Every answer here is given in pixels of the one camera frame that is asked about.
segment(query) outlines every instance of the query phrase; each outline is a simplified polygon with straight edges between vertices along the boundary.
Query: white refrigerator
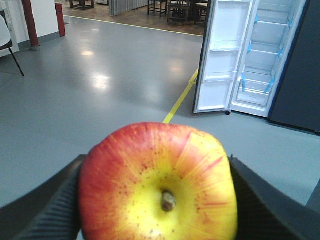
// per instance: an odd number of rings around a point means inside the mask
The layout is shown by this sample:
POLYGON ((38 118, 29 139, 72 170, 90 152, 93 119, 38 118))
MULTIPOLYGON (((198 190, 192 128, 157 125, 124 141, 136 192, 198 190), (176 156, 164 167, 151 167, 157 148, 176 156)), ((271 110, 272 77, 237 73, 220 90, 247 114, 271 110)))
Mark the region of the white refrigerator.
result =
POLYGON ((306 0, 212 0, 194 113, 268 117, 306 0))

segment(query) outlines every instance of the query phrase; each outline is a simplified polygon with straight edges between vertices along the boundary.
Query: yellow floor line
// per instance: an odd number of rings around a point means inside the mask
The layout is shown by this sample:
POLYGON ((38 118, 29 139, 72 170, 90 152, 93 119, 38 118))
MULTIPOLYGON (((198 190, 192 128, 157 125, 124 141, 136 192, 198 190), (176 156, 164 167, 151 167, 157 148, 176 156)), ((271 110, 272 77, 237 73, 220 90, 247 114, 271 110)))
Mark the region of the yellow floor line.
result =
POLYGON ((181 94, 181 96, 179 97, 179 99, 176 101, 176 103, 174 104, 173 108, 171 109, 171 111, 169 112, 169 114, 166 116, 166 118, 163 120, 164 124, 168 124, 171 122, 172 118, 175 116, 176 112, 178 111, 178 109, 180 108, 181 104, 183 103, 183 101, 185 100, 186 96, 188 95, 188 93, 190 92, 191 88, 193 87, 194 84, 196 84, 196 78, 198 76, 198 69, 195 71, 195 73, 193 74, 193 76, 190 78, 188 85, 186 86, 185 90, 183 91, 183 93, 181 94))
POLYGON ((104 21, 104 20, 97 20, 97 19, 80 17, 80 16, 69 16, 69 15, 63 15, 63 16, 69 17, 69 18, 75 18, 75 19, 92 20, 92 21, 103 22, 103 23, 108 23, 108 24, 118 24, 118 25, 124 25, 124 26, 131 26, 131 27, 141 28, 141 29, 152 29, 152 30, 157 30, 157 31, 162 31, 162 32, 169 32, 169 33, 176 33, 176 34, 184 34, 184 35, 191 35, 191 36, 203 37, 202 35, 198 35, 198 34, 191 34, 191 33, 185 33, 185 32, 163 30, 163 29, 157 29, 157 28, 146 27, 146 26, 129 25, 129 24, 125 24, 125 23, 119 23, 119 22, 113 22, 113 21, 104 21))

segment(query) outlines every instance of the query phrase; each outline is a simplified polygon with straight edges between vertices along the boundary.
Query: white wall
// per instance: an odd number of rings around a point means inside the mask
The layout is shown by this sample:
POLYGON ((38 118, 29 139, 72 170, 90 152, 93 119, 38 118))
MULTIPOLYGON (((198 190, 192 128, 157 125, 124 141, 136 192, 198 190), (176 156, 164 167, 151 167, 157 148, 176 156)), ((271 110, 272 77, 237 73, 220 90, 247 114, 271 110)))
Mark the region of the white wall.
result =
MULTIPOLYGON (((18 43, 29 40, 25 13, 21 0, 7 0, 8 10, 18 43)), ((38 38, 59 31, 54 0, 31 0, 38 38)))

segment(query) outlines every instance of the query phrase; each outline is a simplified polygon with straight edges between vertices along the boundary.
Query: chair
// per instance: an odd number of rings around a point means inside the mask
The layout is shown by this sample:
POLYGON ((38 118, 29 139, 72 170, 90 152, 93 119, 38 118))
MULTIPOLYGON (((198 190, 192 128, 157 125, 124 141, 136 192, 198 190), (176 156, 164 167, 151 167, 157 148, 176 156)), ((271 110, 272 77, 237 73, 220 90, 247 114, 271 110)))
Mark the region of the chair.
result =
POLYGON ((8 29, 8 26, 6 24, 6 21, 4 19, 4 17, 2 15, 0 15, 0 47, 5 46, 7 49, 9 49, 11 56, 13 57, 16 65, 18 66, 22 76, 25 76, 24 72, 22 71, 14 53, 12 52, 9 43, 11 41, 11 35, 10 35, 10 31, 8 29))
POLYGON ((75 0, 79 2, 79 4, 74 5, 74 0, 69 0, 70 8, 77 8, 77 9, 94 9, 95 8, 95 0, 75 0))
POLYGON ((167 15, 167 3, 168 0, 148 0, 148 15, 153 12, 153 15, 159 13, 161 17, 162 14, 167 15), (156 2, 160 2, 160 7, 156 7, 156 2), (162 9, 162 3, 165 3, 165 8, 162 9))
POLYGON ((208 3, 207 2, 195 3, 194 10, 193 10, 194 24, 197 24, 197 22, 206 23, 207 22, 207 11, 208 11, 208 3))
POLYGON ((169 0, 167 7, 167 22, 179 21, 185 24, 190 12, 190 0, 169 0))

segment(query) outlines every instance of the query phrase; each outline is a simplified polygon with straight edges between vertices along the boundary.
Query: apple stem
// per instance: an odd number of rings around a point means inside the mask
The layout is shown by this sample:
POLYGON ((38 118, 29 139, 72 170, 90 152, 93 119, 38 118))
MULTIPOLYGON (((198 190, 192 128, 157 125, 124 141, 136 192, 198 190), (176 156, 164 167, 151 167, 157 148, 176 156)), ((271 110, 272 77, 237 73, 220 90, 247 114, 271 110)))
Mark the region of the apple stem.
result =
POLYGON ((165 212, 171 212, 176 206, 176 199, 169 191, 162 192, 161 207, 165 212))

